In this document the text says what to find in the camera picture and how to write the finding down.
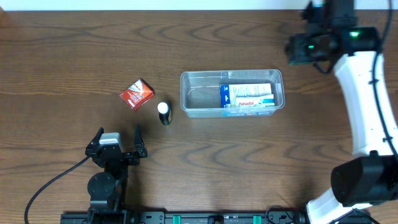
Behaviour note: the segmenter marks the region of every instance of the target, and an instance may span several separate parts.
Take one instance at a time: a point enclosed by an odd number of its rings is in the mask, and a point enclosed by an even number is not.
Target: green led indicator
[[[349,35],[350,35],[351,37],[353,37],[353,38],[357,38],[357,37],[359,36],[359,32],[352,31],[352,32],[349,33]]]

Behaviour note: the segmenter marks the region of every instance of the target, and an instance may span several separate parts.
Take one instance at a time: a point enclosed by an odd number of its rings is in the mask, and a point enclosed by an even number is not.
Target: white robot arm
[[[392,151],[386,141],[374,100],[372,81],[372,62],[376,52],[356,52],[354,56],[344,54],[334,66],[335,75],[343,90],[348,116],[353,135],[354,158],[369,156],[377,151],[379,156],[390,156]],[[392,142],[398,145],[398,130],[392,114],[389,97],[386,91],[383,74],[384,58],[379,56],[376,65],[377,92],[382,115]],[[307,215],[310,223],[333,223],[339,217],[349,213],[353,208],[370,207],[370,203],[359,203],[344,207],[328,189],[321,197],[307,204]]]

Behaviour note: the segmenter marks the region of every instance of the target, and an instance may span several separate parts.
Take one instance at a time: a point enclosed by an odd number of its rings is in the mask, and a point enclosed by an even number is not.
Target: clear plastic container
[[[270,83],[275,106],[222,108],[220,85]],[[181,75],[181,108],[190,118],[270,116],[285,106],[284,84],[279,70],[184,72]]]

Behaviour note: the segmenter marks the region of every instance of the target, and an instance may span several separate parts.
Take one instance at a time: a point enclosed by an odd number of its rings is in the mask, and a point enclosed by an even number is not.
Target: red and white carton
[[[131,109],[137,111],[145,102],[154,97],[154,95],[154,91],[151,87],[146,85],[142,80],[138,80],[120,94],[120,97]]]

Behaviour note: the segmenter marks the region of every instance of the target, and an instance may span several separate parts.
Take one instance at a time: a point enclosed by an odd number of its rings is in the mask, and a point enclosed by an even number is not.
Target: green strip
[[[181,224],[181,216],[179,215],[173,216],[173,224]]]
[[[261,224],[261,216],[254,215],[253,216],[253,224]]]

